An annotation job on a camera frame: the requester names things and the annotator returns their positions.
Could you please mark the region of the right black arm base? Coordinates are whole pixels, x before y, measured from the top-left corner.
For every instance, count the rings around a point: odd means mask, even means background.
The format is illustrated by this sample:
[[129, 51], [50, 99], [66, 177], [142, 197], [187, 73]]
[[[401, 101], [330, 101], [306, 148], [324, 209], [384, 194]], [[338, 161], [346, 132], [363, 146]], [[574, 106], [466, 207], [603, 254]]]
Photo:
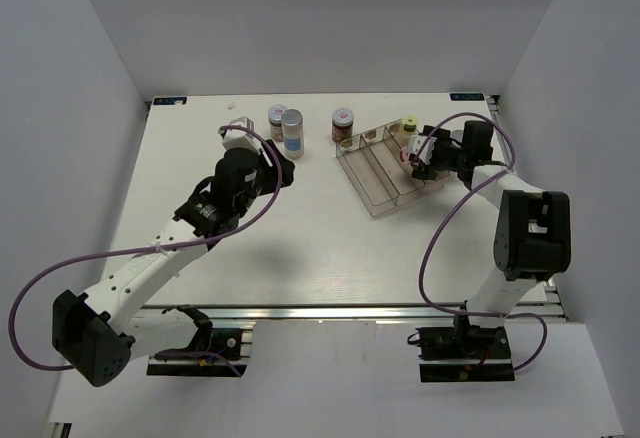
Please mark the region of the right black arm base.
[[422, 383], [489, 383], [515, 380], [503, 327], [488, 333], [463, 333], [450, 327], [417, 328], [407, 344], [419, 349]]

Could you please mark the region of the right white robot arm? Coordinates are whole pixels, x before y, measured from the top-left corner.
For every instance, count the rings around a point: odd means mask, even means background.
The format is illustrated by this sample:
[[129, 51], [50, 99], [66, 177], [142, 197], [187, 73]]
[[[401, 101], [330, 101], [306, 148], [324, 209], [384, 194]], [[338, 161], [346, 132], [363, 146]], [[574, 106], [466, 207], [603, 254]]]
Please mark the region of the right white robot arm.
[[459, 116], [465, 121], [459, 137], [447, 129], [453, 120], [447, 117], [410, 137], [408, 159], [414, 178], [427, 180], [450, 171], [466, 189], [427, 245], [418, 272], [420, 282], [445, 228], [472, 198], [483, 198], [497, 211], [493, 268], [470, 299], [459, 308], [447, 307], [431, 300], [423, 286], [418, 288], [427, 306], [468, 321], [453, 329], [451, 342], [459, 354], [472, 357], [486, 347], [486, 330], [502, 327], [531, 289], [569, 268], [571, 205], [566, 193], [541, 189], [515, 173], [514, 145], [507, 146], [506, 161], [494, 159], [492, 140], [506, 134], [495, 121], [472, 112]]

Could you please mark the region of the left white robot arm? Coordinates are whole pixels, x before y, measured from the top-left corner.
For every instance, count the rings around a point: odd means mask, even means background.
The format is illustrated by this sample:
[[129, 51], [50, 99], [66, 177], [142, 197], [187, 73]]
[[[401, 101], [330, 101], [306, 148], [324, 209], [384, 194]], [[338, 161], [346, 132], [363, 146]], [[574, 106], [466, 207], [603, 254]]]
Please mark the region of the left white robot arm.
[[53, 303], [54, 348], [92, 386], [118, 376], [132, 360], [211, 356], [213, 324], [191, 305], [140, 317], [138, 311], [171, 279], [238, 228], [253, 202], [294, 181], [295, 165], [256, 148], [225, 151], [212, 176], [198, 183], [157, 235], [149, 254], [137, 253], [107, 279]]

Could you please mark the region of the yellow cap spice bottle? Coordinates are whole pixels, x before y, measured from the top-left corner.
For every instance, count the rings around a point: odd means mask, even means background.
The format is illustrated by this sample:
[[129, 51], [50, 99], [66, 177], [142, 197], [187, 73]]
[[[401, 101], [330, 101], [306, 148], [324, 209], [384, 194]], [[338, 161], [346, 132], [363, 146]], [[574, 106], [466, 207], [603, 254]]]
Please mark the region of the yellow cap spice bottle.
[[415, 116], [405, 116], [400, 121], [400, 127], [396, 134], [398, 145], [403, 148], [408, 145], [409, 139], [416, 133], [418, 128], [418, 119]]

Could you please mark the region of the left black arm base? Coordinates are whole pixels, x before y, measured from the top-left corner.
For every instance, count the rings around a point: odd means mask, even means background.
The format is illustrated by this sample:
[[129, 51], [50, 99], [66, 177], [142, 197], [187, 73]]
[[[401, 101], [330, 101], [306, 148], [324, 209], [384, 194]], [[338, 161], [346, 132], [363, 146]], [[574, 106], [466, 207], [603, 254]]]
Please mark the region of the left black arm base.
[[187, 325], [187, 344], [169, 344], [149, 356], [146, 374], [162, 377], [240, 378], [251, 356], [252, 330], [214, 322], [203, 311], [180, 305], [158, 316], [178, 318]]

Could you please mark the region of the pink cap spice bottle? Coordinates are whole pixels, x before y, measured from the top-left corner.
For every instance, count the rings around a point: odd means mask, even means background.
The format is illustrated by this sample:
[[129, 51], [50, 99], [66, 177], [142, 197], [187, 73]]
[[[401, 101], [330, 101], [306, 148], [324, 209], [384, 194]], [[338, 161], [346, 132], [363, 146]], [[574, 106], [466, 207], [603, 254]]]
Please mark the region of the pink cap spice bottle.
[[416, 157], [416, 155], [412, 153], [407, 146], [402, 147], [400, 149], [399, 156], [400, 156], [400, 161], [403, 164], [407, 164], [410, 166], [413, 166], [418, 161], [418, 158]]

